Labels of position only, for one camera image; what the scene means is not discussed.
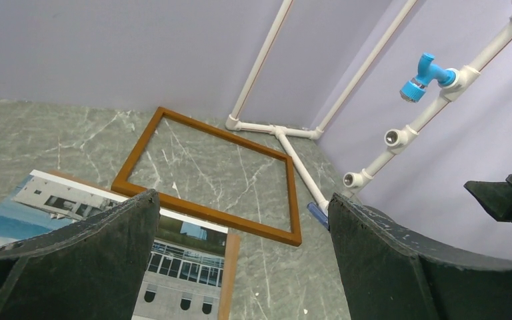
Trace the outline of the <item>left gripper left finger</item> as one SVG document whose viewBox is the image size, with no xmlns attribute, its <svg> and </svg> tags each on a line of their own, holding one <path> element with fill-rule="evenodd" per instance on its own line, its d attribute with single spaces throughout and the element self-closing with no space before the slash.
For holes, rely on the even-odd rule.
<svg viewBox="0 0 512 320">
<path fill-rule="evenodd" d="M 160 218 L 148 189 L 0 247 L 0 319 L 130 319 Z"/>
</svg>

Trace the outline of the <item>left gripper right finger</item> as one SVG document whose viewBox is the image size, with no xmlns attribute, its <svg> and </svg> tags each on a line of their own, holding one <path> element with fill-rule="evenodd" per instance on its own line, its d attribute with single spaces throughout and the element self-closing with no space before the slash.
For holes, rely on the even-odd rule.
<svg viewBox="0 0 512 320">
<path fill-rule="evenodd" d="M 436 241 L 339 193 L 328 214 L 352 319 L 512 319 L 512 260 Z"/>
</svg>

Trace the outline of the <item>red blue screwdriver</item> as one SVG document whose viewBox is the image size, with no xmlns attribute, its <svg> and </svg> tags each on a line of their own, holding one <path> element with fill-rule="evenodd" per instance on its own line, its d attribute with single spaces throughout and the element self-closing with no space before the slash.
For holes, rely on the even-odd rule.
<svg viewBox="0 0 512 320">
<path fill-rule="evenodd" d="M 307 210 L 318 220 L 318 222 L 326 228 L 326 230 L 330 230 L 328 216 L 321 210 L 321 208 L 314 202 L 310 202 L 307 204 Z"/>
</svg>

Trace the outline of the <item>wooden picture frame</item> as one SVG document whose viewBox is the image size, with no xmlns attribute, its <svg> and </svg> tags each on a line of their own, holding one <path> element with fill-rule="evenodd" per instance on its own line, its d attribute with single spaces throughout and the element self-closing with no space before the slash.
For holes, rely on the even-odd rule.
<svg viewBox="0 0 512 320">
<path fill-rule="evenodd" d="M 162 208 L 302 244 L 295 168 L 284 152 L 163 107 L 115 112 L 97 131 L 113 150 L 112 191 L 155 189 Z"/>
</svg>

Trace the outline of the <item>building photo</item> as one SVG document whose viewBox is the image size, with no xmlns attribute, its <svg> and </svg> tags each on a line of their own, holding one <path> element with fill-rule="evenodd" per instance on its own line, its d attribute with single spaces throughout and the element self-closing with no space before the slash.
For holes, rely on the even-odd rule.
<svg viewBox="0 0 512 320">
<path fill-rule="evenodd" d="M 226 227 L 34 170 L 0 202 L 0 319 L 228 319 Z"/>
</svg>

